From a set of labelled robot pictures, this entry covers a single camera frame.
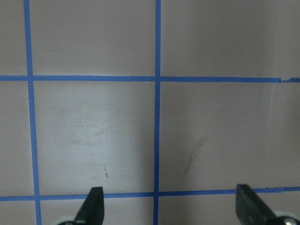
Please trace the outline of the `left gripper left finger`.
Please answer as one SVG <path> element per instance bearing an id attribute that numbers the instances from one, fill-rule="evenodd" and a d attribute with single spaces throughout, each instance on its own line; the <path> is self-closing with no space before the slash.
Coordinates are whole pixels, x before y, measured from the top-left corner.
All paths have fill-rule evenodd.
<path id="1" fill-rule="evenodd" d="M 104 192 L 93 187 L 73 220 L 74 225 L 102 225 L 104 221 Z"/>

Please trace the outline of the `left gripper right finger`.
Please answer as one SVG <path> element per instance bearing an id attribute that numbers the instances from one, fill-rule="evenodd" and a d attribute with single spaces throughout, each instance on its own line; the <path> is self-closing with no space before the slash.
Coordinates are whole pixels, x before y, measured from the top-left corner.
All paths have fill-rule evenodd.
<path id="1" fill-rule="evenodd" d="M 242 225 L 298 225 L 288 214 L 277 215 L 247 184 L 236 186 L 235 212 Z"/>

